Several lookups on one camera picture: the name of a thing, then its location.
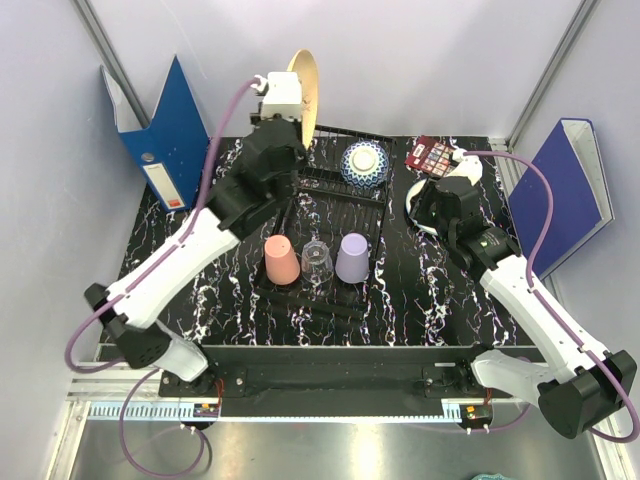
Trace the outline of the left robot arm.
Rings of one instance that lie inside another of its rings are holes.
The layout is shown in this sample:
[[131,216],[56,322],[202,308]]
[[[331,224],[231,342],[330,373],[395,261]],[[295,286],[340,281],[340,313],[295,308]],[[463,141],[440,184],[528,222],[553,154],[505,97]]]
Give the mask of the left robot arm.
[[215,386],[216,372],[202,349],[165,327],[159,314],[194,277],[235,249],[293,197],[298,171],[316,123],[272,117],[258,121],[226,174],[207,181],[208,192],[183,226],[134,271],[110,286],[85,292],[95,317],[133,369],[168,371],[196,396]]

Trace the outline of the lavender cup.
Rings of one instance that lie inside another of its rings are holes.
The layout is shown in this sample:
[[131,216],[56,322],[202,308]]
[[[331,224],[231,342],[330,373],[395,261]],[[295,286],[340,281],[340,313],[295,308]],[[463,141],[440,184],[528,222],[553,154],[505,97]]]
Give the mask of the lavender cup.
[[335,272],[347,284],[364,282],[369,274],[369,246],[359,233],[349,233],[341,241]]

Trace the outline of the beige bird plate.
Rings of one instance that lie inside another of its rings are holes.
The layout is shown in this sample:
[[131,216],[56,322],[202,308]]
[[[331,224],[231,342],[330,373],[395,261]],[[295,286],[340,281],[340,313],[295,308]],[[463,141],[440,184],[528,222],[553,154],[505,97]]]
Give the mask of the beige bird plate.
[[298,75],[302,89],[301,135],[302,144],[309,148],[316,128],[319,103],[319,74],[312,53],[298,50],[289,62],[287,70]]

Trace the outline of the white watermelon plate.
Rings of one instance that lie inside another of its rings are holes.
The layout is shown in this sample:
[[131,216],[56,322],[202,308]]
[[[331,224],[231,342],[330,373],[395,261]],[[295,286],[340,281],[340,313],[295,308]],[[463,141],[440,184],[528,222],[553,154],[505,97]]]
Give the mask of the white watermelon plate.
[[423,190],[423,187],[426,185],[426,183],[427,183],[427,180],[423,179],[414,183],[409,188],[405,196],[405,214],[408,221],[418,230],[428,233],[432,236],[436,236],[437,232],[434,227],[421,223],[414,218],[414,209],[418,205],[418,202],[421,197],[421,192]]

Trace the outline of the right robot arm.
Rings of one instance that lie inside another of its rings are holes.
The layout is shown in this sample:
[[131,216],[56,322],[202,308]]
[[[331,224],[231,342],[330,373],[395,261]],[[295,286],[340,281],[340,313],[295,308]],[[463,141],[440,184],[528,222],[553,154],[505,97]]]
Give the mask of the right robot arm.
[[485,223],[474,181],[454,175],[419,181],[409,189],[405,209],[417,228],[435,235],[454,263],[506,308],[545,361],[537,365],[480,347],[454,371],[460,393],[472,397],[489,388],[517,397],[538,407],[568,439],[624,407],[635,360],[585,332],[527,272],[510,236]]

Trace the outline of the clear glass cup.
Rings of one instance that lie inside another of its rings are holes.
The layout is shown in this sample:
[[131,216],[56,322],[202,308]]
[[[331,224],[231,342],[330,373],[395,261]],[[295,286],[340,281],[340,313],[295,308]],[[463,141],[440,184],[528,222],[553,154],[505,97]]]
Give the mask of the clear glass cup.
[[301,254],[301,271],[304,279],[313,286],[332,279],[333,261],[326,243],[312,240],[304,245]]

